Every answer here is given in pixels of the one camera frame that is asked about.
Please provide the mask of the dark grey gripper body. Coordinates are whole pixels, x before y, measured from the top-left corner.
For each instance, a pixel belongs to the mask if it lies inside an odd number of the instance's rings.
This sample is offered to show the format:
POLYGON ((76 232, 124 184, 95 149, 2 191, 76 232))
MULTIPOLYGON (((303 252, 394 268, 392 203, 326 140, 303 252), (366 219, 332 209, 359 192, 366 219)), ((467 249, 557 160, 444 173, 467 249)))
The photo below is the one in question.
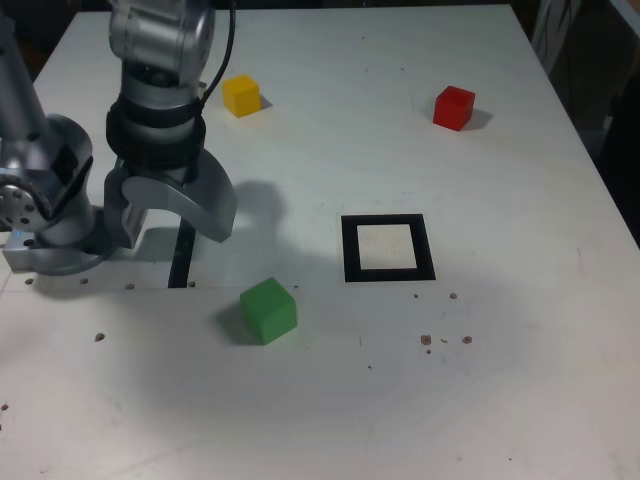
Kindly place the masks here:
POLYGON ((175 160, 148 162, 118 159, 118 182, 134 177, 150 178, 168 184, 185 184, 191 182, 197 173, 194 161, 186 163, 175 160))

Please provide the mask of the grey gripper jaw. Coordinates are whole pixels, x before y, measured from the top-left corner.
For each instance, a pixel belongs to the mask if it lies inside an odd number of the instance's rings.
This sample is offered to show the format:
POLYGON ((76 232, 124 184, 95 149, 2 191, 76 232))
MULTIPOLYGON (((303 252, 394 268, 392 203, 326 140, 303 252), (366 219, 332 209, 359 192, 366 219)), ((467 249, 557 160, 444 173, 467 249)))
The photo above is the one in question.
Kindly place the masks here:
POLYGON ((166 172, 135 175, 122 186, 124 197, 144 210, 165 210, 186 220, 202 236, 222 243, 232 233, 237 212, 234 187, 217 159, 200 151, 181 182, 166 172))
POLYGON ((104 183, 104 219, 111 239, 117 247, 133 249, 146 221, 148 210, 131 203, 123 194, 124 182, 150 173, 148 168, 128 165, 118 159, 104 183))

